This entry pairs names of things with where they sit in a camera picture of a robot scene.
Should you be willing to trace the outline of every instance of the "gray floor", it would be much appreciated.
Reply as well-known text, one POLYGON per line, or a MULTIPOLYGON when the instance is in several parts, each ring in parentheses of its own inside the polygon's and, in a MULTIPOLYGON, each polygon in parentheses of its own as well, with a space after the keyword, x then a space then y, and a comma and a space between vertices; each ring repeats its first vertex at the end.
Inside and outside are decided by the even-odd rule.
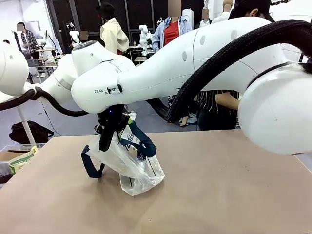
MULTIPOLYGON (((79 107, 72 100, 65 103, 63 106, 70 110, 79 110, 79 107)), ((40 101, 28 101, 21 107, 28 120, 32 120, 54 131, 40 101)), ((83 117, 69 117, 56 111, 48 102, 44 103, 44 107, 55 130, 62 136, 95 134, 94 126, 98 123, 97 115, 88 114, 83 117)), ((136 122, 142 131, 146 133, 196 130, 196 126, 194 125, 181 128, 177 125, 167 123, 155 113, 147 102, 144 101, 129 105, 129 109, 137 112, 136 122)), ((0 150, 7 145, 17 144, 10 139, 9 134, 12 132, 11 126, 18 122, 20 122, 20 116, 16 108, 0 112, 0 150)))

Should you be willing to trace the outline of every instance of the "wire on floor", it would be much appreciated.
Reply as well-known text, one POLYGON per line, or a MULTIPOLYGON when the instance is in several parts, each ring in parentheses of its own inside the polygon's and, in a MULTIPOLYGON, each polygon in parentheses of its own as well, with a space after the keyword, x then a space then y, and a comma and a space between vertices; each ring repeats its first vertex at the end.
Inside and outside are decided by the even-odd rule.
MULTIPOLYGON (((41 104, 42 104, 42 107, 43 107, 43 109, 44 109, 45 114, 48 116, 48 113, 47 113, 47 111, 45 110, 44 105, 43 105, 43 103, 42 103, 42 102, 41 102, 41 104)), ((51 124, 51 126, 52 126, 52 128, 53 128, 54 132, 55 132, 55 133, 57 133, 58 135, 62 136, 62 135, 61 135, 61 134, 59 134, 59 133, 55 130, 55 128, 53 127, 53 124, 52 124, 52 122, 51 122, 51 120, 50 120, 50 117, 49 117, 49 116, 48 116, 48 119, 49 119, 49 121, 50 121, 50 124, 51 124)))

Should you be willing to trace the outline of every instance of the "plaid shirt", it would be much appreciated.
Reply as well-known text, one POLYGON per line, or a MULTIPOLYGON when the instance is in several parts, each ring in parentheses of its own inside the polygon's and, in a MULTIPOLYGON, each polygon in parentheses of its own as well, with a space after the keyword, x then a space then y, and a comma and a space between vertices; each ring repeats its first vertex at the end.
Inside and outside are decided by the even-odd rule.
POLYGON ((34 34, 31 31, 26 30, 26 36, 27 36, 27 40, 25 38, 25 34, 22 33, 21 34, 21 40, 23 41, 24 44, 29 44, 27 50, 32 54, 33 52, 35 52, 37 50, 37 41, 36 38, 34 36, 34 34))

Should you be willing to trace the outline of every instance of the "translucent bag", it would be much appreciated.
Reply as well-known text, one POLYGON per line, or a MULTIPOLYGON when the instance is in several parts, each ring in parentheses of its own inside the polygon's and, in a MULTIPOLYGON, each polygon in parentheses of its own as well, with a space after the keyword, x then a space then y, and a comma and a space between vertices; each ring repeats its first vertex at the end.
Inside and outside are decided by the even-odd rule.
POLYGON ((108 151, 99 150, 99 140, 100 135, 94 136, 81 154, 90 177, 100 178, 104 165, 107 165, 119 173, 122 190, 132 196, 150 190, 164 179, 165 174, 153 154, 156 147, 134 121, 126 126, 121 135, 114 133, 108 151), (98 171, 95 170, 90 156, 102 162, 98 171))

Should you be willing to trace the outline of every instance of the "black bag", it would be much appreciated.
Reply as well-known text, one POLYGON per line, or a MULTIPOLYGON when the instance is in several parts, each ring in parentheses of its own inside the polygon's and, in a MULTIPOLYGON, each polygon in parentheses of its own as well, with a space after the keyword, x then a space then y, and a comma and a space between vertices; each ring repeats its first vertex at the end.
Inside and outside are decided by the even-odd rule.
MULTIPOLYGON (((36 143, 47 143, 49 140, 48 137, 54 135, 54 132, 45 127, 42 127, 36 122, 33 121, 27 122, 36 143)), ((30 144, 24 126, 21 122, 13 124, 11 129, 12 132, 9 135, 11 140, 18 142, 19 144, 30 144)))

